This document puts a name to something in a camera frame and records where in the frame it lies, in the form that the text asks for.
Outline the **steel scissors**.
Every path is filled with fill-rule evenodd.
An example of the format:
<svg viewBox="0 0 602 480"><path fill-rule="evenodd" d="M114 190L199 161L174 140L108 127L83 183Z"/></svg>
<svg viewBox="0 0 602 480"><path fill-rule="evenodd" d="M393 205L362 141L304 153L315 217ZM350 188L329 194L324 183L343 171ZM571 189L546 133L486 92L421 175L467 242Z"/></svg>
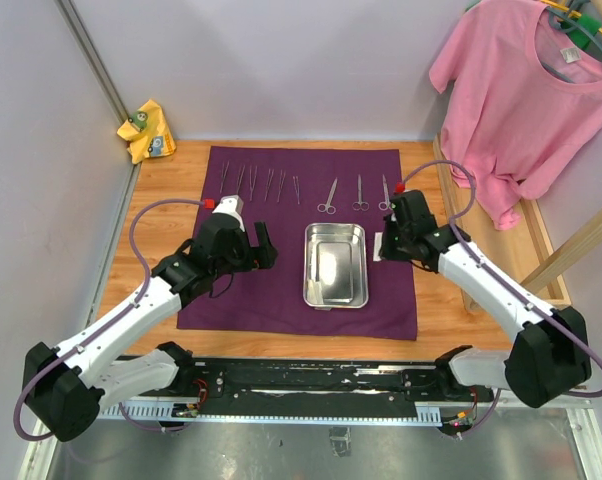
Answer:
<svg viewBox="0 0 602 480"><path fill-rule="evenodd" d="M369 203L363 198L363 181L360 174L357 175L357 197L352 204L354 211L365 212L369 210Z"/></svg>
<svg viewBox="0 0 602 480"><path fill-rule="evenodd" d="M378 203L378 208L381 211L387 211L391 208L391 204L390 204L390 198L389 198L388 183L387 183L387 179L386 179L385 175L382 176L382 192L383 192L383 198Z"/></svg>
<svg viewBox="0 0 602 480"><path fill-rule="evenodd" d="M338 179L335 178L331 184L326 200L323 203L317 205L318 212L326 213L328 215L333 215L336 213L336 207L333 205L333 198L337 190L337 185Z"/></svg>

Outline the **white gauze pad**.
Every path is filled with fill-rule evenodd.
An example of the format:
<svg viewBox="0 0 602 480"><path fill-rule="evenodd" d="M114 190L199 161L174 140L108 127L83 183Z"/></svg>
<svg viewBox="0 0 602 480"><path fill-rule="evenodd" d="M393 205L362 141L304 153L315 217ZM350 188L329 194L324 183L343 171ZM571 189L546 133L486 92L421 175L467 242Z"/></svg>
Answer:
<svg viewBox="0 0 602 480"><path fill-rule="evenodd" d="M382 250L382 237L381 232L376 232L374 235L374 246L373 246L373 261L381 261L381 250Z"/></svg>

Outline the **purple surgical wrap cloth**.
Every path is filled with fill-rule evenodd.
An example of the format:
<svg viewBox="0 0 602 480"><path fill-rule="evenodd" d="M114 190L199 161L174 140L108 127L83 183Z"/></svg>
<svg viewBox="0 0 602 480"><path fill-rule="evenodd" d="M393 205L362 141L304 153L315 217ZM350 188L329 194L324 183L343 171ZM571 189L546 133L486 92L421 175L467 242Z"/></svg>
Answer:
<svg viewBox="0 0 602 480"><path fill-rule="evenodd" d="M219 193L221 171L231 162L224 192ZM364 336L393 340L417 337L417 302L413 268L408 263L367 260L369 300L361 309L319 311L303 299L305 229L312 223L354 223L362 226L366 247L384 227L382 176L392 189L401 176L396 150L268 149L214 146L210 150L202 195L218 199L236 194L241 165L246 166L240 197L242 217L251 231L265 222L278 250L273 268L224 277L214 286L214 297L195 300L178 315L181 329L257 331L319 336ZM249 201L249 168L258 167L253 201ZM269 168L275 174L269 197L264 190ZM276 203L280 171L286 171L281 201ZM369 210L354 211L357 175ZM300 179L297 205L293 176ZM317 211L338 179L333 198L336 213Z"/></svg>

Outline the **steel instrument tray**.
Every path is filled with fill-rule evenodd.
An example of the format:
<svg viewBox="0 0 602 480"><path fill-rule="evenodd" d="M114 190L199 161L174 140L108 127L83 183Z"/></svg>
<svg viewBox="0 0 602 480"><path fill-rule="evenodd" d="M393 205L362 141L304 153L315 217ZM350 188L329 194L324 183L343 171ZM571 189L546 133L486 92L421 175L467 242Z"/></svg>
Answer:
<svg viewBox="0 0 602 480"><path fill-rule="evenodd" d="M303 299L316 310L361 309L369 300L366 235L353 223L305 229Z"/></svg>

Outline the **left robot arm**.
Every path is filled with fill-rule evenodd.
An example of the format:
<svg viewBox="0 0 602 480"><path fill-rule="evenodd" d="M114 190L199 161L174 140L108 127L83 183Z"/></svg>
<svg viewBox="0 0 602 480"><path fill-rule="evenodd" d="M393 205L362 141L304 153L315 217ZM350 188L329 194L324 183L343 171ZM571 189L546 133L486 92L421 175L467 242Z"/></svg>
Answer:
<svg viewBox="0 0 602 480"><path fill-rule="evenodd" d="M111 406L141 393L188 393L197 384L191 352L174 342L121 362L119 356L151 327L195 299L214 297L214 284L237 273L270 269L278 252L267 226L254 225L250 245L236 214L214 213L198 233L163 258L126 300L92 326L51 348L40 342L25 358L24 402L61 442L84 433Z"/></svg>

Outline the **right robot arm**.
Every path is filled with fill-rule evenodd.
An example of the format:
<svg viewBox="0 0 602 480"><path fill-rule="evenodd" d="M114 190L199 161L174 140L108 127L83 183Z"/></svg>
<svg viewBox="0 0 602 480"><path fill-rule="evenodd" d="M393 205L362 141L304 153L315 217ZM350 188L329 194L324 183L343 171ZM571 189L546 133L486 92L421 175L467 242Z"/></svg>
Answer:
<svg viewBox="0 0 602 480"><path fill-rule="evenodd" d="M419 190L390 200L384 218L380 256L417 262L467 293L508 335L508 351L482 351L463 345L435 361L434 387L455 400L469 387L509 390L525 405L538 408L590 379L584 348L583 316L572 307L558 309L531 294L499 269L454 225L438 225Z"/></svg>

